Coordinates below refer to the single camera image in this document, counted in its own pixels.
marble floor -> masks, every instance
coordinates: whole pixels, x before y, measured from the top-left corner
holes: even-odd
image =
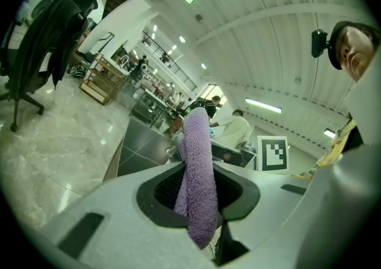
[[[0,77],[0,94],[6,90]],[[70,76],[49,81],[32,95],[45,106],[21,101],[18,131],[11,132],[14,101],[0,102],[0,184],[16,216],[40,228],[102,182],[129,121],[125,105],[102,106]]]

office chair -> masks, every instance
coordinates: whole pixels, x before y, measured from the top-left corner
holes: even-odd
[[[1,64],[6,70],[2,73],[6,73],[10,80],[6,86],[9,91],[0,95],[0,101],[15,100],[14,121],[11,125],[13,132],[17,131],[17,112],[21,99],[37,106],[38,114],[43,114],[44,106],[27,93],[33,93],[45,85],[50,75],[54,86],[62,80],[68,59],[87,27],[88,11],[89,8],[84,12],[72,0],[56,0],[29,27],[14,62],[5,58],[7,55],[3,50]]]

ceiling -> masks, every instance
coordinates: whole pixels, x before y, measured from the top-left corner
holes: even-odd
[[[324,129],[346,121],[343,99],[353,86],[326,54],[311,56],[311,32],[330,33],[340,20],[374,23],[362,0],[147,0],[199,73],[204,62],[229,103],[252,124],[315,157],[330,145]],[[202,15],[201,23],[195,20]],[[186,38],[181,44],[179,36]],[[281,114],[248,105],[252,98],[282,108]]]

railing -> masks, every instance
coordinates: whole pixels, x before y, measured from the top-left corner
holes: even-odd
[[[154,55],[156,55],[158,58],[161,58],[165,50],[160,47],[156,41],[154,41],[152,38],[148,36],[147,33],[143,32],[142,36],[140,37],[140,41],[144,44],[147,43],[148,50],[151,51]],[[176,62],[171,58],[171,56],[168,55],[169,62],[164,63],[165,66],[169,68],[170,71],[172,71],[181,82],[184,83],[186,87],[189,88],[190,91],[193,91],[196,89],[196,84],[189,78],[189,76],[186,75],[186,73],[179,67],[179,65],[176,64]]]

purple towel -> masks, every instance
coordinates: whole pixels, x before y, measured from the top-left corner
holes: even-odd
[[[184,138],[178,141],[186,170],[174,211],[188,217],[188,234],[204,249],[217,226],[217,190],[212,165],[208,115],[196,108],[184,120]]]

